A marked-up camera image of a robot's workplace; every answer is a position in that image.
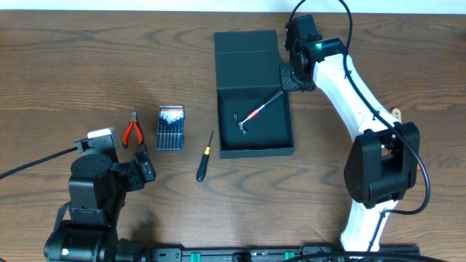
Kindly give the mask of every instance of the robotic arm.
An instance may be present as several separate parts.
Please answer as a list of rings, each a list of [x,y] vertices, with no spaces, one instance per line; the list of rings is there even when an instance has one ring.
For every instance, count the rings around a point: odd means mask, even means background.
[[[379,222],[380,212],[393,209],[406,190],[414,186],[416,160],[374,117],[353,89],[342,63],[346,52],[342,42],[337,38],[322,40],[311,15],[292,20],[286,28],[285,48],[290,51],[290,63],[280,69],[283,89],[313,91],[320,88],[337,110],[353,141],[344,168],[344,180],[353,201],[341,244],[346,251],[378,251],[388,217],[386,214]],[[347,66],[358,89],[380,117],[395,127],[418,152],[416,126],[399,123],[380,104],[358,75],[349,55]],[[382,156],[384,148],[389,153]]]
[[[151,251],[137,242],[118,240],[117,222],[127,192],[155,180],[147,149],[136,160],[120,163],[113,128],[96,130],[75,142],[79,157],[71,165],[71,201],[60,208],[44,247],[47,261],[151,261]],[[69,210],[71,220],[63,220]]]

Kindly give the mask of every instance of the small screwdriver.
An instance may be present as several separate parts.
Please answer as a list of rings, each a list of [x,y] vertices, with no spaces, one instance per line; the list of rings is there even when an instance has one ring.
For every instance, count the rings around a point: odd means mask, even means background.
[[[213,130],[212,130],[212,134],[210,135],[209,146],[205,148],[205,152],[202,155],[201,165],[199,166],[199,169],[197,170],[196,179],[198,182],[202,182],[204,180],[205,173],[207,172],[207,163],[209,162],[210,143],[212,142],[212,137],[213,137]]]

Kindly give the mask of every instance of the black plastic case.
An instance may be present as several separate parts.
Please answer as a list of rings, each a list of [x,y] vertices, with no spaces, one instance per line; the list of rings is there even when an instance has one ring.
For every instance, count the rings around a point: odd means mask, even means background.
[[[245,123],[247,135],[234,120],[234,113],[243,120],[281,88],[276,31],[215,33],[214,42],[220,158],[293,154],[287,93]]]

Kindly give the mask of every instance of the red pliers handle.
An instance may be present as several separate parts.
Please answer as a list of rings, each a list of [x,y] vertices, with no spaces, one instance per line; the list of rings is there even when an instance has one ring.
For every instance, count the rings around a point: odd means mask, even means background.
[[[125,131],[125,134],[123,135],[123,148],[128,147],[128,139],[130,138],[131,131],[136,129],[136,133],[138,133],[138,146],[142,146],[144,144],[144,135],[143,131],[139,127],[139,122],[138,122],[138,113],[136,111],[133,111],[131,114],[131,122],[128,128]]]

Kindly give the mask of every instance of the wooden table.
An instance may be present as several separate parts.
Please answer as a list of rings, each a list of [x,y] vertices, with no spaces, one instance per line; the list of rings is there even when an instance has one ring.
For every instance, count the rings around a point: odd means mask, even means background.
[[[157,171],[127,195],[118,232],[184,247],[299,246],[335,242],[351,198],[343,168],[348,132],[324,94],[291,94],[296,153],[218,158],[194,179],[218,130],[213,32],[277,30],[288,14],[188,12],[0,12],[0,172],[74,146],[90,130],[122,134],[137,110]],[[346,41],[345,14],[315,14],[324,37]],[[354,15],[351,53],[386,108],[421,132],[432,199],[420,215],[391,215],[382,244],[466,259],[466,16]],[[158,107],[186,107],[179,153],[155,150]],[[120,150],[120,160],[132,157]],[[69,200],[72,153],[0,182],[0,256],[44,261],[58,208]],[[424,181],[398,205],[418,207]]]

